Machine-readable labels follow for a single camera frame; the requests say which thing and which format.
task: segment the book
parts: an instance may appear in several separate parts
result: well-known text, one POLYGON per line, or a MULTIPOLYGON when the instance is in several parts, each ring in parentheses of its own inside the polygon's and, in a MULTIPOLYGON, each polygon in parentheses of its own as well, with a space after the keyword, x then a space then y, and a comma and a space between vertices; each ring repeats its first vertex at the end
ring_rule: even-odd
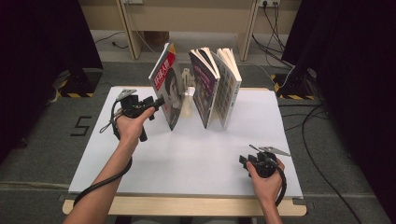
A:
POLYGON ((163 97, 165 101, 161 108, 169 128, 173 131, 180 116, 185 95, 174 43, 164 45, 163 53, 152 69, 148 80, 157 98, 163 97))
POLYGON ((233 112, 242 78, 231 49, 192 49, 190 52, 195 78, 192 97, 207 128, 214 110, 218 113, 223 129, 226 129, 233 112))
POLYGON ((204 127, 207 128, 213 112, 220 76, 208 48, 192 49, 189 51, 189 55, 195 81, 192 100, 197 107, 204 127))
POLYGON ((220 83, 215 108, 223 129, 227 127, 242 84, 242 78, 232 49, 218 49, 213 58, 219 69, 220 83))

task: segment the wall outlet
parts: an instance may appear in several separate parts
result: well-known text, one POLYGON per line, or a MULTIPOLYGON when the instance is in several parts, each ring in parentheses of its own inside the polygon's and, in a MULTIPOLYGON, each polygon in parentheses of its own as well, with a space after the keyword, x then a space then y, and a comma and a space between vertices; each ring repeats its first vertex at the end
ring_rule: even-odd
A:
POLYGON ((275 7, 275 4, 277 4, 277 6, 279 7, 280 4, 280 0, 260 0, 259 7, 263 6, 264 1, 267 2, 267 7, 275 7))

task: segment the gray carpet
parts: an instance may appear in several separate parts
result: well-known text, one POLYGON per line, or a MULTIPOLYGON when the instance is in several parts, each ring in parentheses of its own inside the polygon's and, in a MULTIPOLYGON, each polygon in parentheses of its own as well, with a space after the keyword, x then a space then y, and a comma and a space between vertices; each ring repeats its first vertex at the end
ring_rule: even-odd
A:
MULTIPOLYGON (((27 147, 13 149, 0 166, 0 223, 61 223, 63 197, 71 183, 111 86, 148 86, 154 63, 104 63, 105 71, 92 98, 59 98, 42 113, 27 136, 27 147), (84 135, 84 128, 89 126, 84 135)), ((182 68, 191 68, 182 64, 182 68)), ((287 70, 265 67, 268 74, 287 70)), ((239 64, 242 87, 273 90, 256 65, 239 64)), ((284 217, 285 223, 357 223, 352 213, 315 168, 304 147, 302 122, 319 100, 278 99, 290 152, 308 213, 284 217)), ((328 181, 344 196, 363 223, 390 223, 361 170, 348 157, 337 126, 325 106, 304 126, 309 154, 328 181)), ((107 223, 114 223, 109 217, 107 223)))

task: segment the hand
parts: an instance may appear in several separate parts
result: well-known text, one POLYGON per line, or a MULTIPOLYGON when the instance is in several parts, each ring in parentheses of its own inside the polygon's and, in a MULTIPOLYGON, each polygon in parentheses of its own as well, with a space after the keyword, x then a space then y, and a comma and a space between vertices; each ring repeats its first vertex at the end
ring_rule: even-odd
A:
MULTIPOLYGON (((285 165, 282 161, 277 160, 277 164, 282 171, 285 169, 285 165)), ((253 181, 254 193, 259 201, 265 204, 275 204, 277 194, 282 187, 282 178, 280 177, 279 171, 276 170, 268 178, 261 178, 257 174, 256 168, 249 161, 247 162, 247 169, 253 181)))
POLYGON ((143 123, 155 112, 155 108, 147 109, 143 114, 135 119, 126 116, 116 118, 117 127, 120 133, 120 142, 127 144, 128 148, 135 148, 139 142, 139 136, 143 130, 143 123))

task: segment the table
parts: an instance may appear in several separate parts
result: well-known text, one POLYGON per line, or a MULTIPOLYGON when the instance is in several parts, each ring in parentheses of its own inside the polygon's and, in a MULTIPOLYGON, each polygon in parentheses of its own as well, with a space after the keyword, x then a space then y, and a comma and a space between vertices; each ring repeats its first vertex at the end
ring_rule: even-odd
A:
MULTIPOLYGON (((110 108, 122 89, 113 87, 107 96, 70 186, 71 194, 81 192, 91 184, 96 176, 93 174, 99 173, 117 145, 117 138, 111 131, 102 134, 98 131, 107 124, 110 108)), ((131 89, 137 89, 142 99, 154 95, 151 87, 131 89)), ((148 141, 139 144, 133 167, 123 177, 109 214, 262 216, 248 172, 242 168, 238 158, 239 155, 254 154, 248 144, 258 147, 261 140, 290 152, 275 94, 272 91, 241 89, 227 130, 221 129, 216 117, 205 129, 189 96, 172 132, 162 111, 155 114, 155 120, 145 123, 148 141), (266 125, 258 125, 253 132, 250 131, 253 129, 247 130, 252 121, 255 125, 258 122, 266 125)), ((303 216, 306 207, 292 159, 278 157, 287 167, 285 175, 288 179, 288 190, 279 206, 279 213, 281 216, 303 216)), ((72 206, 73 197, 70 197, 65 200, 64 212, 69 213, 72 206)))
POLYGON ((133 59, 140 56, 143 31, 235 33, 240 60, 248 57, 258 0, 145 0, 127 6, 116 1, 133 59))

